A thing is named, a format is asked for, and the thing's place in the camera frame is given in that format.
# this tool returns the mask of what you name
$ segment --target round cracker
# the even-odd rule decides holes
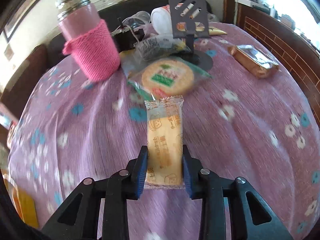
[[[161,67],[163,64],[169,65],[172,67],[172,69],[175,69],[177,72],[181,73],[174,81],[174,84],[170,87],[151,79],[156,73],[163,69]],[[194,83],[194,74],[191,68],[181,61],[163,59],[158,60],[146,67],[141,79],[143,87],[148,89],[151,93],[156,89],[161,89],[167,96],[170,97],[183,95],[190,90]]]

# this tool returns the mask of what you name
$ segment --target metal lid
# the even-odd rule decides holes
[[[90,0],[57,0],[55,6],[59,10],[58,19],[61,21],[70,13],[90,4]]]

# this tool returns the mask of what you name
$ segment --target white wall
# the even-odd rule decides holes
[[[27,14],[13,34],[10,45],[14,52],[10,63],[6,58],[3,59],[3,42],[0,36],[0,89],[12,75],[11,70],[4,70],[8,64],[19,66],[29,53],[39,45],[51,39],[59,33],[57,29],[57,9],[54,6],[56,0],[41,0]],[[101,4],[102,0],[91,0]],[[208,0],[217,16],[222,19],[223,0]]]

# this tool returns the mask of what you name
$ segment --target brick pattern panel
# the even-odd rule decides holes
[[[290,72],[308,98],[320,127],[320,83],[311,67],[281,38],[247,16],[244,30],[265,46]]]

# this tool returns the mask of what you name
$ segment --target brown snack package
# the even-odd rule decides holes
[[[146,181],[157,185],[181,185],[183,97],[145,101],[145,104],[148,120]]]
[[[229,52],[257,78],[267,78],[279,69],[277,62],[252,45],[231,46]]]

